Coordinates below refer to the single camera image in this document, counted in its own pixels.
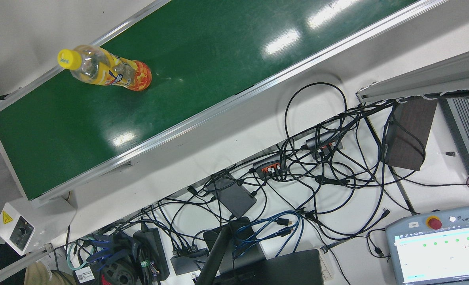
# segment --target white table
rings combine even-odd
[[[109,9],[106,12],[115,15],[118,11]],[[115,20],[110,27],[118,22],[120,20]],[[77,188],[71,198],[71,204],[77,208],[77,214],[71,223],[71,239],[95,231],[283,140],[283,111],[288,99],[293,92],[307,83],[334,80],[324,74],[334,74],[341,79],[339,86],[348,95],[349,106],[354,106],[357,103],[354,93],[373,81],[391,78],[466,51],[469,51],[469,1],[453,0],[386,34],[338,54],[314,70],[295,76],[238,108],[224,112],[216,119],[176,138],[158,150],[139,157],[133,161],[134,165],[130,169],[104,175]],[[45,66],[41,68],[42,72],[37,72],[42,74],[49,68]],[[15,87],[24,85],[21,81],[13,84]],[[343,109],[337,94],[320,90],[310,92],[295,103],[290,114],[291,129],[294,132],[328,119]],[[464,170],[458,158],[442,155],[444,148],[449,151],[453,146],[450,139],[448,144],[444,145],[441,135],[444,132],[444,124],[436,121],[428,142],[428,159],[423,170],[415,175],[415,179],[430,183],[457,182],[456,179],[462,180],[465,176]],[[437,167],[440,169],[440,177],[435,171]],[[437,195],[437,189],[420,189],[412,184],[404,186],[418,211],[469,204],[469,191],[464,188],[442,189],[447,195]],[[397,195],[397,189],[390,191]],[[355,197],[356,203],[353,205],[368,204],[375,197],[375,193],[363,194]],[[391,208],[391,215],[384,220],[385,223],[406,215],[390,201],[384,201],[384,206]],[[283,206],[275,202],[271,207],[271,211],[276,212]],[[369,210],[369,207],[346,207],[328,219],[338,223],[346,231],[352,230],[366,218]],[[352,216],[354,213],[354,218],[345,219],[345,215]],[[180,225],[184,222],[186,219],[180,217]],[[195,229],[207,226],[206,222],[194,225]],[[383,238],[374,237],[378,241],[377,245],[384,244]],[[53,244],[60,246],[64,241],[65,235],[54,240]],[[315,239],[310,239],[310,245],[315,247],[319,244]],[[270,243],[263,246],[270,256],[274,246]],[[368,253],[362,239],[338,246],[335,253],[347,277],[356,280],[353,284],[394,282],[390,265],[385,264],[384,260],[366,257]],[[329,258],[328,262],[335,268],[333,260]],[[360,276],[366,276],[369,280],[361,280]],[[185,280],[190,278],[181,276],[175,280],[170,279],[170,283],[186,284]],[[343,283],[336,270],[330,284]]]

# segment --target yellow warning label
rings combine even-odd
[[[8,222],[12,221],[12,218],[8,213],[2,211],[2,220],[4,221],[4,225],[7,224]]]

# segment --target blue cable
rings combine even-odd
[[[271,233],[271,234],[268,234],[262,238],[257,238],[257,235],[259,235],[263,230],[265,230],[267,228],[267,226],[269,226],[272,222],[275,222],[277,219],[279,219],[281,216],[283,215],[294,215],[296,216],[297,218],[297,221],[294,225],[292,226],[287,226],[287,227],[284,227],[274,233]],[[248,238],[245,238],[245,239],[241,239],[239,238],[239,235],[245,231],[246,229],[254,226],[254,225],[258,225],[258,224],[262,224],[262,223],[265,223],[265,225],[263,225],[260,229],[258,229],[257,231],[254,232],[254,234],[252,234],[251,236],[249,236]],[[255,220],[254,222],[251,222],[249,223],[248,225],[246,226],[243,226],[243,227],[240,227],[240,229],[238,229],[235,233],[234,233],[234,238],[239,242],[239,245],[235,246],[235,249],[233,251],[233,254],[232,254],[232,257],[233,258],[238,258],[238,257],[241,257],[243,256],[250,248],[252,248],[254,245],[257,245],[259,242],[262,242],[263,240],[268,240],[268,239],[271,239],[271,238],[275,238],[277,236],[280,236],[280,234],[283,234],[285,233],[286,231],[288,231],[289,229],[294,229],[292,230],[292,232],[289,234],[289,237],[285,240],[285,242],[283,243],[282,247],[280,248],[280,250],[278,251],[278,253],[276,254],[275,257],[277,257],[281,252],[282,250],[284,249],[284,247],[289,243],[289,241],[292,239],[292,237],[296,234],[296,229],[300,227],[300,234],[299,234],[299,237],[298,237],[298,240],[296,242],[296,245],[294,246],[294,249],[292,252],[296,252],[297,248],[298,248],[298,245],[299,245],[299,242],[301,241],[301,238],[303,236],[303,230],[304,230],[304,222],[303,222],[303,216],[301,216],[299,213],[297,213],[296,211],[283,211],[281,213],[278,213],[278,214],[275,214],[269,218],[263,218],[263,219],[260,219],[260,220]]]

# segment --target yellow bottle cap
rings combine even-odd
[[[68,70],[77,70],[81,66],[81,54],[77,51],[63,49],[59,51],[57,61],[61,67]]]

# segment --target emergency stop button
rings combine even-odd
[[[434,230],[439,230],[442,227],[442,222],[439,217],[431,216],[426,220],[426,225]]]

